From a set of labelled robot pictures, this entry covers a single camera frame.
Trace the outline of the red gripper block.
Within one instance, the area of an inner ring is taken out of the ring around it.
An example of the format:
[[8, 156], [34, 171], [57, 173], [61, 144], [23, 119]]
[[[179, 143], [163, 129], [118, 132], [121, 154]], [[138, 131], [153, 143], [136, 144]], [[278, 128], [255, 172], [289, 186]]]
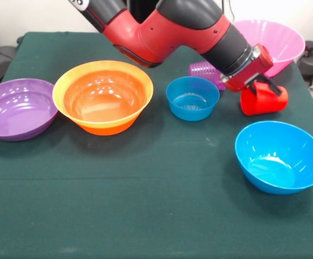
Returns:
[[275, 95], [280, 96], [282, 91], [271, 78], [264, 75], [272, 66], [273, 59], [268, 50], [258, 43], [252, 48], [247, 61], [232, 74], [222, 74], [221, 81], [233, 92], [240, 92], [248, 87], [254, 95], [257, 95], [255, 82], [253, 82], [257, 78], [258, 81], [266, 83]]

